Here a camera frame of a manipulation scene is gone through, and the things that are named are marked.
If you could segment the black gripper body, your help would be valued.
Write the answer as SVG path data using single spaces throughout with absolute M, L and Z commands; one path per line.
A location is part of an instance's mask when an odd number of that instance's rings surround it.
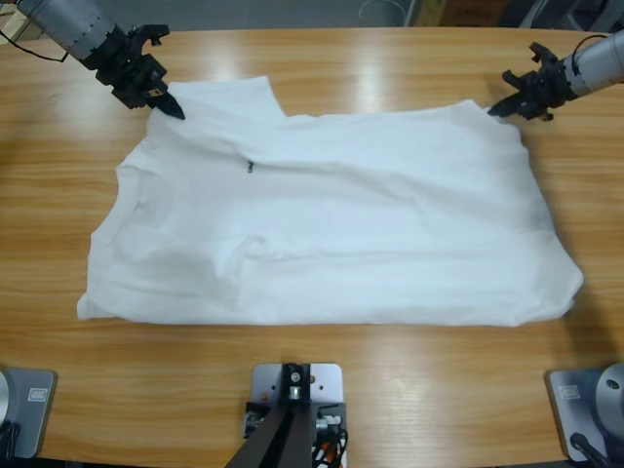
M 125 33 L 120 27 L 107 32 L 103 42 L 90 50 L 80 62 L 97 72 L 96 78 L 112 87 L 112 95 L 128 108 L 170 108 L 170 94 L 163 77 L 166 68 L 150 54 L 144 54 L 146 41 L 161 45 L 161 38 L 169 35 L 168 27 L 136 27 Z
M 522 76 L 506 70 L 502 73 L 502 79 L 517 90 L 516 94 L 525 97 L 524 111 L 520 116 L 527 120 L 539 118 L 550 121 L 554 118 L 551 109 L 578 98 L 567 80 L 563 60 L 542 62 L 538 70 Z

